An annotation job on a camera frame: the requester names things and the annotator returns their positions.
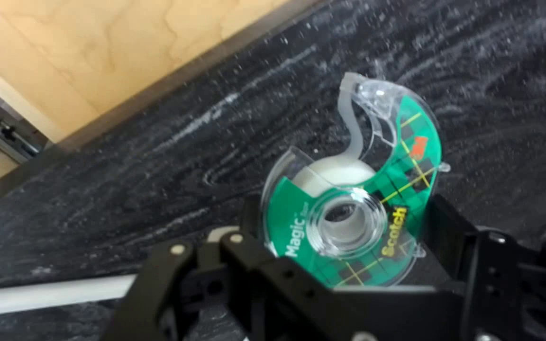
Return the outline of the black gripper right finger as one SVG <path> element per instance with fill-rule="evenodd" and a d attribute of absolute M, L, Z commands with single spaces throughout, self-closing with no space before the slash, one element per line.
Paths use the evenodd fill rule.
<path fill-rule="evenodd" d="M 476 236 L 478 230 L 444 196 L 428 201 L 421 241 L 453 281 L 468 277 Z"/>

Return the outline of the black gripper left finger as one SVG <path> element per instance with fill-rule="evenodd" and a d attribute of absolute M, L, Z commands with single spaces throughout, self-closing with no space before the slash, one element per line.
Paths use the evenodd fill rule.
<path fill-rule="evenodd" d="M 239 234 L 243 237 L 241 247 L 267 253 L 265 234 L 263 234 L 263 217 L 262 217 L 258 194 L 246 196 L 243 201 Z"/>

